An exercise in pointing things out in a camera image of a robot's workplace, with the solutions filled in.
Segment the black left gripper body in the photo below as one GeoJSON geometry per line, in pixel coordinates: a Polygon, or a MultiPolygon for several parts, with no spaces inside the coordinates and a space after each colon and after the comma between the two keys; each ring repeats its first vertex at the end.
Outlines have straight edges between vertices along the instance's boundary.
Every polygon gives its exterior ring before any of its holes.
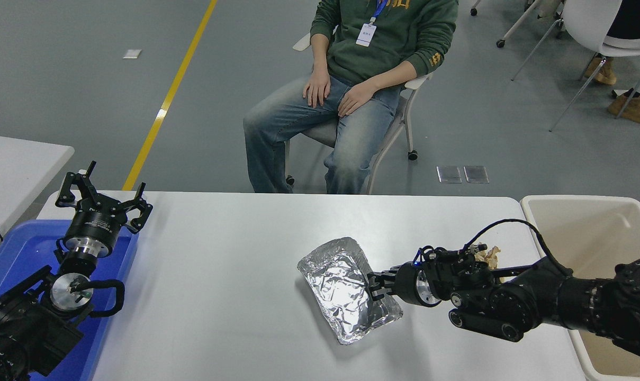
{"type": "Polygon", "coordinates": [[[96,249],[113,249],[120,230],[127,222],[122,212],[97,211],[89,207],[73,206],[75,216],[64,236],[66,248],[82,248],[86,243],[97,241],[96,249]]]}

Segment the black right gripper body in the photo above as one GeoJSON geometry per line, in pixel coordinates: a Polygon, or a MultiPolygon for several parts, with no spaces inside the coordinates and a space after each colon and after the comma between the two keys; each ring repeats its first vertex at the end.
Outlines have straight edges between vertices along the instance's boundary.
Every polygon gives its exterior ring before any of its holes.
{"type": "Polygon", "coordinates": [[[402,301],[424,306],[424,275],[421,269],[412,262],[406,262],[399,266],[395,274],[394,292],[402,301]]]}

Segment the person's left hand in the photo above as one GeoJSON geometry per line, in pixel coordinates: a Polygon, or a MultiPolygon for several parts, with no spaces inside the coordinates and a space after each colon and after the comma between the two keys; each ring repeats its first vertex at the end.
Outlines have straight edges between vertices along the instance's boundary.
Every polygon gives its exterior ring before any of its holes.
{"type": "Polygon", "coordinates": [[[377,89],[372,84],[368,84],[368,82],[354,85],[339,102],[337,111],[339,118],[351,115],[366,102],[370,101],[376,91],[377,89]]]}

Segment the person's right hand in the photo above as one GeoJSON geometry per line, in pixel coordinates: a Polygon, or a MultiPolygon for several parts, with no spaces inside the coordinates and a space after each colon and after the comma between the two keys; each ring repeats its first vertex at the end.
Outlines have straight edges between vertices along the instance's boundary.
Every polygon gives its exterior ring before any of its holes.
{"type": "Polygon", "coordinates": [[[308,106],[323,106],[330,93],[330,76],[327,72],[313,72],[301,93],[308,106]]]}

